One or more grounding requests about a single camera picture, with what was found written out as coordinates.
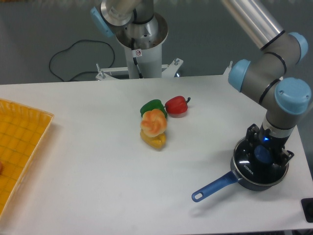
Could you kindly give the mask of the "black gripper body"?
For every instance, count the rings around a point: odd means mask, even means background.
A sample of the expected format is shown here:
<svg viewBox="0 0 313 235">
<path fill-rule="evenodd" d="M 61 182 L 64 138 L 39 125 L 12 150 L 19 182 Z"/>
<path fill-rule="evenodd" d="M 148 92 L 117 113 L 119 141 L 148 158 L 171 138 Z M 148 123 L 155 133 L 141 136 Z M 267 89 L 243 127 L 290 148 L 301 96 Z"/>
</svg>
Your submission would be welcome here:
<svg viewBox="0 0 313 235">
<path fill-rule="evenodd" d="M 279 154 L 291 135 L 291 129 L 281 130 L 263 123 L 258 134 L 258 143 L 254 155 L 263 164 L 279 165 Z"/>
</svg>

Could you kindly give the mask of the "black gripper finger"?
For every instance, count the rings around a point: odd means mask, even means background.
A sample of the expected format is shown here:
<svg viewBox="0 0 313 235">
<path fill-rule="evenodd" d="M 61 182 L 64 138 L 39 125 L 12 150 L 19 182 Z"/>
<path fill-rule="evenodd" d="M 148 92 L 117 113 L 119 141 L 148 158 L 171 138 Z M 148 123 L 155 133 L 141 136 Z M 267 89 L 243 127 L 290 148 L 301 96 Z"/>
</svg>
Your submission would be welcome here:
<svg viewBox="0 0 313 235">
<path fill-rule="evenodd" d="M 282 148 L 280 154 L 279 154 L 279 165 L 281 167 L 286 167 L 290 160 L 294 157 L 294 153 L 289 151 L 289 150 L 286 150 L 284 147 Z"/>
<path fill-rule="evenodd" d="M 248 159 L 251 159 L 254 155 L 254 149 L 259 141 L 258 139 L 259 131 L 260 129 L 256 124 L 252 124 L 250 127 L 248 127 L 246 131 L 245 140 L 248 142 L 249 145 L 247 153 Z"/>
</svg>

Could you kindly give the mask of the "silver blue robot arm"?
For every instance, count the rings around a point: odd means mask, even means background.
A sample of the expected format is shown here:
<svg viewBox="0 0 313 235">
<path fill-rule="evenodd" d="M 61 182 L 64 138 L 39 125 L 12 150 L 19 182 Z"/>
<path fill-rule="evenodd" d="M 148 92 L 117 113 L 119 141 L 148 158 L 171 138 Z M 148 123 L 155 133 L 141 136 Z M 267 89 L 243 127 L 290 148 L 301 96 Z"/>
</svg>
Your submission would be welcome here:
<svg viewBox="0 0 313 235">
<path fill-rule="evenodd" d="M 285 167 L 292 153 L 284 145 L 306 112 L 311 89 L 304 81 L 284 75 L 303 59 L 308 43 L 298 33 L 286 33 L 258 0 L 225 0 L 223 5 L 263 52 L 256 63 L 241 60 L 231 65 L 228 81 L 266 108 L 259 138 L 272 153 L 273 161 Z M 104 0 L 90 14 L 103 34 L 116 36 L 125 48 L 130 78 L 175 75 L 179 60 L 161 68 L 161 45 L 168 27 L 164 18 L 154 12 L 151 0 Z"/>
</svg>

